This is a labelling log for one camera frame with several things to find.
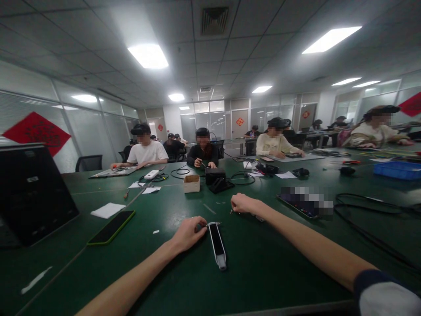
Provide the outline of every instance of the white wall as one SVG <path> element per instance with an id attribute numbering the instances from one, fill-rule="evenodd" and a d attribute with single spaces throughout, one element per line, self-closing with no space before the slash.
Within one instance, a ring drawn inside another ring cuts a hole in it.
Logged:
<path id="1" fill-rule="evenodd" d="M 322 91 L 320 92 L 320 101 L 317 105 L 315 119 L 321 119 L 323 126 L 327 127 L 335 119 L 334 108 L 335 108 L 335 97 L 336 91 Z"/>
<path id="2" fill-rule="evenodd" d="M 180 134 L 183 137 L 179 106 L 179 104 L 164 105 L 162 109 L 164 110 L 165 125 L 169 133 Z"/>

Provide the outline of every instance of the air vent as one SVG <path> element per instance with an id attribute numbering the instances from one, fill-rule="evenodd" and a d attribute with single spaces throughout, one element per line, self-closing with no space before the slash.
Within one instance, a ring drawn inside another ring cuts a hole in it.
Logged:
<path id="1" fill-rule="evenodd" d="M 212 90 L 212 87 L 200 87 L 200 93 L 210 92 L 211 90 Z"/>
<path id="2" fill-rule="evenodd" d="M 228 7 L 205 8 L 202 13 L 202 35 L 221 35 L 225 32 Z"/>

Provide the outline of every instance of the door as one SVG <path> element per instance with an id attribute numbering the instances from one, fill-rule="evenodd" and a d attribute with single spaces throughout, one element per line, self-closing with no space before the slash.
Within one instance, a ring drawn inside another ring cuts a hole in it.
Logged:
<path id="1" fill-rule="evenodd" d="M 249 128 L 249 110 L 232 111 L 232 137 L 243 137 Z"/>
<path id="2" fill-rule="evenodd" d="M 314 116 L 316 115 L 317 103 L 303 104 L 300 112 L 300 124 L 298 130 L 310 127 L 314 122 Z"/>

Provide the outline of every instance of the green phone case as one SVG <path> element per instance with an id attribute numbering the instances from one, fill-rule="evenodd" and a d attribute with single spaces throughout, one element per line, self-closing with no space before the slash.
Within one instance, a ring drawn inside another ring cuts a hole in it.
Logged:
<path id="1" fill-rule="evenodd" d="M 126 226 L 126 224 L 129 222 L 129 220 L 131 220 L 132 217 L 136 214 L 135 210 L 133 210 L 133 211 L 123 211 L 123 212 L 133 212 L 133 213 L 124 221 L 124 223 L 121 224 L 121 226 L 115 231 L 115 233 L 110 237 L 110 239 L 108 239 L 107 241 L 102 242 L 102 243 L 101 242 L 100 243 L 89 243 L 89 241 L 88 241 L 88 243 L 86 245 L 87 246 L 104 246 L 104 245 L 108 245 L 110 242 L 112 242 L 113 239 L 118 235 L 118 233 L 123 229 L 123 227 Z"/>

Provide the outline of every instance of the black screen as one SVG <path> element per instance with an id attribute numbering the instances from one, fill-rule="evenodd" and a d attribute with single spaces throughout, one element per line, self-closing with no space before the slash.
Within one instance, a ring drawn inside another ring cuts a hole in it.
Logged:
<path id="1" fill-rule="evenodd" d="M 214 243 L 215 254 L 223 255 L 224 248 L 222 247 L 222 241 L 218 233 L 218 227 L 216 224 L 209 225 L 210 233 L 212 234 L 212 242 Z"/>
<path id="2" fill-rule="evenodd" d="M 107 242 L 114 233 L 123 225 L 134 211 L 123 211 L 117 214 L 88 244 Z"/>

